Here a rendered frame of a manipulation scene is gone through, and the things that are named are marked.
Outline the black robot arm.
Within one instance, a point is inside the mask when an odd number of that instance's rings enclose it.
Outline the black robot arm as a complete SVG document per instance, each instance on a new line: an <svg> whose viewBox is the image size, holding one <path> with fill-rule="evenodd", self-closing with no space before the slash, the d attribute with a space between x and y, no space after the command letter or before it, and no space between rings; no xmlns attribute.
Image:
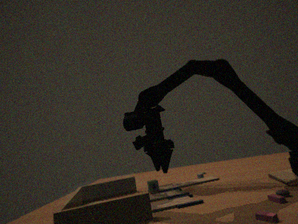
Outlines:
<svg viewBox="0 0 298 224"><path fill-rule="evenodd" d="M232 90L256 115L268 126L265 131L273 137L274 142L290 150L292 172L298 176L298 126L276 114L265 102L245 86L223 58L213 61L191 60L171 76L156 86L149 87L139 94L139 100L133 112L125 113L123 126L126 131L142 129L143 126L162 125L160 113L165 111L158 105L165 95L188 80L194 74L214 78L218 83ZM155 107L156 108L152 108ZM153 144L151 133L138 136L133 141L136 150Z"/></svg>

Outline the tan strip with purple zigzag pattern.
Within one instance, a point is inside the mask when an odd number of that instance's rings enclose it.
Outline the tan strip with purple zigzag pattern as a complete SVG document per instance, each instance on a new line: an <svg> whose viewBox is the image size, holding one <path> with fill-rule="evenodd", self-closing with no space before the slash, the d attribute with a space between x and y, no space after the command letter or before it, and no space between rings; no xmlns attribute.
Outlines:
<svg viewBox="0 0 298 224"><path fill-rule="evenodd" d="M172 208L176 208L177 205L183 204L186 202L194 202L195 200L186 196L182 198L175 198L172 200L167 200L163 202L157 202L157 203L152 203L151 204L151 211L152 213L162 211L162 210L169 210Z"/></svg>

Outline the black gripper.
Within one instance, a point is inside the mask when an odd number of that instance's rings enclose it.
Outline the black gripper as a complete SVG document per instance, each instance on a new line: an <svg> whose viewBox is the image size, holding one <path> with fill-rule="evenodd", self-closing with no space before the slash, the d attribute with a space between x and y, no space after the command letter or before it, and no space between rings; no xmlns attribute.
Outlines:
<svg viewBox="0 0 298 224"><path fill-rule="evenodd" d="M154 125L146 127L145 134L151 133L153 140L152 145L145 145L143 147L144 152L151 157L154 163L156 171L160 170L160 165L164 173L167 173L169 162L171 159L172 151L171 148L174 147L174 142L171 139L164 139L163 136L164 127L162 125Z"/></svg>

